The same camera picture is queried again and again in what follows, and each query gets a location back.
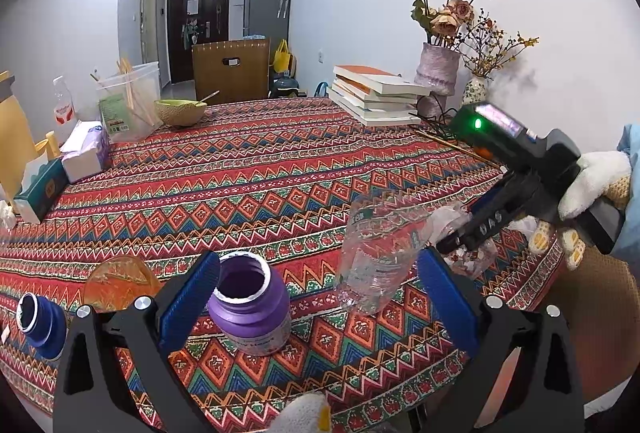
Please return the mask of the white gloved right hand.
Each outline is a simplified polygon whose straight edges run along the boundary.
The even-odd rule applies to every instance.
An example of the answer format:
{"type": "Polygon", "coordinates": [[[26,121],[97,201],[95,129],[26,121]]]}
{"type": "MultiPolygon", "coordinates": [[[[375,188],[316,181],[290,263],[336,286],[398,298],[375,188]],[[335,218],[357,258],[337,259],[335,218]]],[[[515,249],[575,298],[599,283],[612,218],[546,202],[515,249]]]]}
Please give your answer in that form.
{"type": "MultiPolygon", "coordinates": [[[[580,172],[568,187],[559,204],[563,222],[576,219],[600,197],[610,200],[615,208],[625,211],[625,222],[611,251],[613,257],[629,265],[639,260],[639,175],[634,173],[634,159],[625,151],[596,151],[578,159],[580,172]]],[[[587,245],[578,231],[565,228],[557,231],[545,221],[539,221],[528,239],[528,249],[535,255],[550,248],[552,238],[559,242],[567,268],[574,271],[585,256],[587,245]]]]}

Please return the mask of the white gloved left hand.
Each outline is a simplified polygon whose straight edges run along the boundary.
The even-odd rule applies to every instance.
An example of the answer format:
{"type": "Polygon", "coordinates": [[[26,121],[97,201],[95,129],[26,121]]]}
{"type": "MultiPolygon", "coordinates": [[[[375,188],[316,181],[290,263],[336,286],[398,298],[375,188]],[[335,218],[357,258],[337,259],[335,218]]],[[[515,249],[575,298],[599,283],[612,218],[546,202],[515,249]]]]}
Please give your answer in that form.
{"type": "Polygon", "coordinates": [[[321,393],[306,393],[286,405],[273,419],[268,433],[328,433],[331,409],[321,393]]]}

